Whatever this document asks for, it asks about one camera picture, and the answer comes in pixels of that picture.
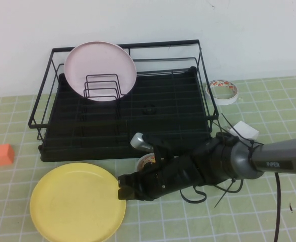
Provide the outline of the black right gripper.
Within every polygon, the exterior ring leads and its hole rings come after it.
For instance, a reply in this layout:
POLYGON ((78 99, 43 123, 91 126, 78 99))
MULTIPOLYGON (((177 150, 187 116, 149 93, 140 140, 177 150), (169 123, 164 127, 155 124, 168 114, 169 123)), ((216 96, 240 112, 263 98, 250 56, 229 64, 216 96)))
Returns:
POLYGON ((193 186, 205 185, 205 179, 189 154, 146 163, 138 173, 118 177, 118 199, 153 201, 164 195, 193 186))

